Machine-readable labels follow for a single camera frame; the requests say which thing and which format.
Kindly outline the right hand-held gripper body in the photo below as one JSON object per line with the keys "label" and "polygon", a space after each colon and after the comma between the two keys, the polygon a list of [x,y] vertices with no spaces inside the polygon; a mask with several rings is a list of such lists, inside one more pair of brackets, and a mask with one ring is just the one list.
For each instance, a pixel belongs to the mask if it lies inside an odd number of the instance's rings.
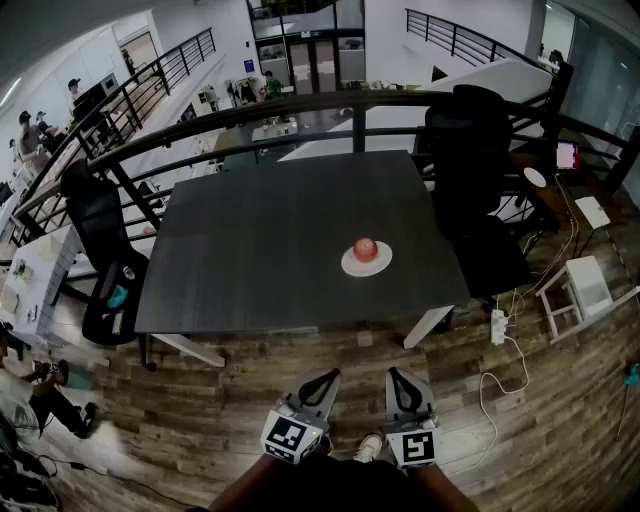
{"label": "right hand-held gripper body", "polygon": [[440,430],[434,412],[390,422],[383,432],[397,469],[420,468],[436,462]]}

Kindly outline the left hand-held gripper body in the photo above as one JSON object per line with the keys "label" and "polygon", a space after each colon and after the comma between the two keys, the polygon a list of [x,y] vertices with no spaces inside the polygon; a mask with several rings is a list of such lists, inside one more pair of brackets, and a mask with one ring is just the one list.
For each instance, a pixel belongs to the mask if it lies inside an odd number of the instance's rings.
{"label": "left hand-held gripper body", "polygon": [[280,400],[269,411],[260,442],[266,455],[297,465],[306,458],[329,432],[322,411]]}

